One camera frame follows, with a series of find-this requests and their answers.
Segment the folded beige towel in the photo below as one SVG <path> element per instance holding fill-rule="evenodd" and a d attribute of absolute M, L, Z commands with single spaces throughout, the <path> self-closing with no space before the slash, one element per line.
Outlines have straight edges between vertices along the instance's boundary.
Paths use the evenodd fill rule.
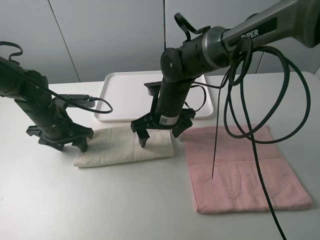
<path fill-rule="evenodd" d="M 87 151 L 80 151 L 73 165 L 97 167 L 173 156 L 168 130 L 148 129 L 148 133 L 150 138 L 142 148 L 137 133 L 129 126 L 95 130 L 93 138 L 88 139 Z"/>

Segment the white tray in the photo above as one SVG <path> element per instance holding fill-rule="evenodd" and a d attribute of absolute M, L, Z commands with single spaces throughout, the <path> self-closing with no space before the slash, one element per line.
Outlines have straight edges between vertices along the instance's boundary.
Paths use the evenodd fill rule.
<path fill-rule="evenodd" d="M 132 121 L 150 112 L 153 97 L 148 94 L 145 83 L 162 81 L 161 71 L 117 72 L 106 76 L 100 98 L 107 100 L 113 107 L 109 114 L 95 113 L 94 116 L 101 122 Z M 204 76 L 197 82 L 206 83 Z M 195 115 L 196 119 L 209 117 L 214 112 L 209 91 L 206 91 L 206 103 Z M 191 88 L 186 102 L 190 108 L 198 109 L 204 100 L 204 93 L 200 87 Z M 97 110 L 107 111 L 108 106 L 98 101 Z"/>

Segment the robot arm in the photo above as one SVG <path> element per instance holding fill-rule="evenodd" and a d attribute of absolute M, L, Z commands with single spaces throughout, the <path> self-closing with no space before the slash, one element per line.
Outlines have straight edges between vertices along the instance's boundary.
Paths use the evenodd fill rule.
<path fill-rule="evenodd" d="M 153 93 L 151 111 L 131 122 L 142 147 L 149 138 L 146 129 L 172 129 L 178 137 L 192 126 L 195 112 L 183 109 L 192 83 L 202 74 L 228 67 L 236 47 L 246 51 L 242 38 L 251 38 L 253 48 L 287 37 L 309 48 L 320 43 L 320 0 L 282 0 L 232 29 L 208 26 L 196 30 L 180 13 L 175 20 L 187 40 L 162 53 L 162 82 L 146 84 Z M 189 31 L 199 36 L 191 40 Z"/>
<path fill-rule="evenodd" d="M 0 42 L 0 45 L 18 46 L 10 42 Z M 26 133 L 39 137 L 39 144 L 59 151 L 62 151 L 65 144 L 72 143 L 85 152 L 88 146 L 86 138 L 92 138 L 93 130 L 74 123 L 66 112 L 67 103 L 57 98 L 52 99 L 49 92 L 30 83 L 28 79 L 33 80 L 39 86 L 48 88 L 45 76 L 34 70 L 24 70 L 18 62 L 11 60 L 11 57 L 9 60 L 0 57 L 0 96 L 14 99 L 35 123 L 34 126 L 29 126 Z M 83 102 L 90 96 L 69 95 L 65 97 Z"/>

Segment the wire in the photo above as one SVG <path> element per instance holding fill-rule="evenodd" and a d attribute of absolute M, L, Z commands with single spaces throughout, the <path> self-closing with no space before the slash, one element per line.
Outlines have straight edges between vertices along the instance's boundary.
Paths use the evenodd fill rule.
<path fill-rule="evenodd" d="M 0 46 L 10 46 L 10 47 L 15 47 L 15 48 L 19 49 L 19 50 L 20 50 L 19 52 L 14 52 L 14 53 L 11 53 L 11 54 L 9 55 L 9 61 L 10 61 L 10 62 L 13 62 L 13 63 L 15 63 L 15 64 L 17 64 L 17 65 L 20 65 L 19 62 L 15 61 L 15 60 L 12 60 L 11 57 L 13 57 L 13 56 L 21 56 L 21 55 L 24 53 L 24 51 L 22 50 L 22 47 L 21 47 L 21 46 L 19 46 L 19 45 L 16 44 L 16 43 L 9 42 L 9 41 L 0 41 Z"/>
<path fill-rule="evenodd" d="M 91 97 L 89 98 L 89 101 L 90 101 L 90 102 L 93 102 L 93 101 L 102 101 L 102 102 L 106 103 L 106 104 L 108 105 L 108 107 L 110 108 L 110 110 L 107 111 L 108 113 L 112 113 L 112 112 L 114 111 L 114 109 L 113 109 L 113 107 L 110 105 L 110 103 L 108 103 L 108 102 L 107 102 L 106 100 L 104 100 L 103 98 L 91 96 Z"/>
<path fill-rule="evenodd" d="M 180 12 L 174 15 L 174 20 L 178 24 L 179 28 L 184 32 L 186 36 L 186 42 L 189 42 L 191 40 L 190 32 L 192 32 L 193 34 L 199 35 L 211 29 L 210 26 L 205 26 L 198 30 L 195 29 Z"/>
<path fill-rule="evenodd" d="M 207 93 L 206 93 L 206 89 L 203 87 L 203 86 L 200 86 L 200 85 L 192 85 L 190 88 L 193 89 L 193 88 L 197 88 L 197 87 L 200 87 L 202 90 L 203 90 L 203 103 L 201 105 L 201 107 L 198 108 L 198 110 L 195 110 L 195 112 L 198 112 L 200 111 L 200 109 L 203 108 L 203 106 L 206 104 L 206 101 L 207 101 Z M 191 109 L 191 107 L 188 105 L 188 103 L 185 101 L 184 104 L 189 108 Z"/>
<path fill-rule="evenodd" d="M 36 81 L 34 81 L 32 78 L 28 77 L 27 75 L 25 75 L 23 72 L 17 71 L 15 68 L 13 68 L 12 66 L 5 64 L 4 62 L 0 61 L 0 64 L 2 64 L 3 66 L 5 66 L 6 68 L 11 69 L 13 72 L 15 72 L 17 75 L 19 75 L 20 77 L 22 77 L 25 81 L 27 81 L 30 84 L 33 84 L 35 86 L 37 86 L 38 88 L 44 90 L 45 92 L 57 97 L 58 99 L 61 99 L 62 101 L 71 104 L 79 109 L 82 110 L 86 110 L 88 112 L 92 112 L 92 113 L 97 113 L 97 114 L 109 114 L 113 111 L 113 108 L 111 107 L 111 105 L 109 103 L 107 103 L 107 101 L 103 101 L 105 103 L 107 103 L 107 105 L 110 107 L 110 110 L 108 111 L 100 111 L 100 110 L 95 110 L 95 109 L 91 109 L 85 106 L 81 106 L 73 101 L 70 101 L 69 99 L 59 95 L 58 93 L 55 93 L 54 91 L 50 90 L 49 88 L 42 86 L 41 84 L 37 83 Z"/>
<path fill-rule="evenodd" d="M 215 126 L 215 136 L 214 136 L 215 141 L 214 141 L 214 152 L 213 152 L 213 163 L 212 163 L 211 179 L 214 178 L 214 169 L 215 169 L 215 162 L 216 162 L 216 152 L 217 152 L 216 149 L 217 149 L 217 141 L 218 141 L 218 125 L 219 125 L 221 89 L 228 82 L 228 78 L 229 78 L 229 70 L 226 72 L 226 74 L 224 75 L 224 77 L 223 77 L 223 79 L 221 81 L 221 85 L 219 87 L 219 93 L 218 93 L 218 107 L 217 107 L 217 110 L 216 110 L 216 126 Z"/>
<path fill-rule="evenodd" d="M 247 51 L 245 51 L 245 52 L 241 52 L 241 48 L 243 47 L 243 44 L 247 45 Z M 248 72 L 248 69 L 250 67 L 250 64 L 251 64 L 251 61 L 252 61 L 252 56 L 253 56 L 254 52 L 269 53 L 269 54 L 272 54 L 272 55 L 275 55 L 276 57 L 278 57 L 279 60 L 281 61 L 282 67 L 283 67 L 284 78 L 283 78 L 283 84 L 282 84 L 281 91 L 279 93 L 279 96 L 278 96 L 275 104 L 270 109 L 270 111 L 267 113 L 267 115 L 263 118 L 263 120 L 255 128 L 252 128 L 250 117 L 249 117 L 248 110 L 247 110 L 246 101 L 245 101 L 244 77 L 246 76 L 246 74 Z M 237 79 L 235 79 L 236 71 L 237 71 L 240 63 L 242 63 L 242 62 L 243 62 L 243 65 L 242 65 L 241 73 L 240 73 L 239 77 Z M 254 133 L 256 133 L 270 119 L 270 117 L 274 114 L 274 112 L 279 107 L 280 103 L 282 102 L 282 100 L 283 100 L 283 98 L 284 98 L 284 96 L 286 94 L 286 91 L 287 91 L 288 85 L 289 85 L 289 79 L 290 79 L 290 68 L 289 68 L 289 66 L 292 67 L 293 70 L 298 74 L 298 76 L 301 79 L 302 85 L 304 87 L 305 96 L 306 96 L 306 109 L 305 109 L 304 117 L 303 117 L 301 123 L 298 125 L 298 127 L 294 131 L 292 131 L 290 134 L 288 134 L 287 136 L 281 137 L 281 138 L 276 139 L 276 140 L 270 140 L 270 141 L 255 140 Z M 305 125 L 305 123 L 306 123 L 306 121 L 308 119 L 308 116 L 310 114 L 310 109 L 311 109 L 311 95 L 310 95 L 310 90 L 309 90 L 307 81 L 304 78 L 304 76 L 301 73 L 301 71 L 297 68 L 297 66 L 293 62 L 291 62 L 289 59 L 287 59 L 279 50 L 277 50 L 276 48 L 271 47 L 271 46 L 261 46 L 261 47 L 258 47 L 256 49 L 253 49 L 253 44 L 252 44 L 251 38 L 244 37 L 234 49 L 230 68 L 227 71 L 227 73 L 224 75 L 224 78 L 223 78 L 220 86 L 213 86 L 213 85 L 209 85 L 209 84 L 195 82 L 195 83 L 197 83 L 199 85 L 204 85 L 204 86 L 207 86 L 207 87 L 210 87 L 210 88 L 219 89 L 218 107 L 217 107 L 217 120 L 216 120 L 216 132 L 215 132 L 215 143 L 214 143 L 213 164 L 212 164 L 212 173 L 211 173 L 211 177 L 212 178 L 214 176 L 214 167 L 215 167 L 215 159 L 216 159 L 216 151 L 217 151 L 221 89 L 226 85 L 227 82 L 229 84 L 228 84 L 227 97 L 226 97 L 226 100 L 225 100 L 224 111 L 223 111 L 223 124 L 224 124 L 224 127 L 225 127 L 227 133 L 231 137 L 236 138 L 236 139 L 247 138 L 247 139 L 249 139 L 251 141 L 254 160 L 255 160 L 255 164 L 256 164 L 256 169 L 257 169 L 257 173 L 258 173 L 258 177 L 259 177 L 259 180 L 260 180 L 260 183 L 261 183 L 261 187 L 262 187 L 263 193 L 265 195 L 265 198 L 266 198 L 266 201 L 268 203 L 270 212 L 271 212 L 273 220 L 274 220 L 274 222 L 275 222 L 275 224 L 276 224 L 276 226 L 277 226 L 277 228 L 279 230 L 279 233 L 280 233 L 282 239 L 286 240 L 286 236 L 285 236 L 285 234 L 284 234 L 284 232 L 283 232 L 283 230 L 282 230 L 282 228 L 281 228 L 281 226 L 279 224 L 279 221 L 278 221 L 277 216 L 275 214 L 274 208 L 272 206 L 271 200 L 270 200 L 269 195 L 268 195 L 268 191 L 267 191 L 265 183 L 264 183 L 264 179 L 263 179 L 263 176 L 262 176 L 262 173 L 261 173 L 261 169 L 260 169 L 260 164 L 259 164 L 256 144 L 274 144 L 274 143 L 282 142 L 282 141 L 292 137 L 293 135 L 295 135 Z M 233 87 L 237 86 L 237 85 L 240 85 L 241 104 L 242 104 L 245 120 L 246 120 L 246 123 L 248 125 L 248 132 L 245 132 L 241 128 L 241 126 L 240 126 L 240 124 L 239 124 L 239 122 L 238 122 L 238 120 L 236 118 L 235 111 L 234 111 L 233 104 L 232 104 L 231 92 L 232 92 Z M 229 127 L 228 127 L 228 123 L 227 123 L 228 106 L 230 108 L 231 115 L 232 115 L 232 118 L 233 118 L 236 126 L 238 127 L 238 129 L 242 133 L 241 135 L 233 134 L 230 131 Z"/>

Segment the white table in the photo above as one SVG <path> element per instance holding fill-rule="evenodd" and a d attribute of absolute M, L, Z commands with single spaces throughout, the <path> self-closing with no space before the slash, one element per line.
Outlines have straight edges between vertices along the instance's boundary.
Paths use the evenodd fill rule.
<path fill-rule="evenodd" d="M 287 95 L 268 123 L 275 138 L 293 130 L 305 111 L 304 90 L 297 75 L 291 75 Z M 320 80 L 307 72 L 304 75 L 312 97 L 309 120 L 298 134 L 278 145 L 319 204 Z M 246 77 L 244 90 L 253 123 L 260 121 L 275 102 L 282 77 L 281 73 Z M 222 77 L 208 79 L 218 85 Z M 50 88 L 61 94 L 99 96 L 102 85 L 102 82 L 66 83 Z M 216 106 L 218 91 L 210 91 Z M 234 91 L 236 99 L 239 91 Z M 223 102 L 226 92 L 227 89 L 222 92 Z M 234 100 L 233 104 L 240 113 L 240 101 Z M 280 239 L 268 212 L 195 213 L 180 141 L 174 144 L 177 156 L 170 159 L 79 169 L 73 166 L 76 147 L 67 145 L 59 152 L 38 145 L 37 137 L 25 133 L 33 123 L 12 99 L 1 98 L 0 110 L 1 240 Z M 98 122 L 93 113 L 76 108 L 68 109 L 68 113 L 74 122 L 93 129 L 129 124 Z M 239 119 L 245 123 L 243 114 Z M 213 126 L 214 122 L 215 116 L 195 120 L 194 126 Z M 277 211 L 277 216 L 288 240 L 319 239 L 319 208 Z"/>

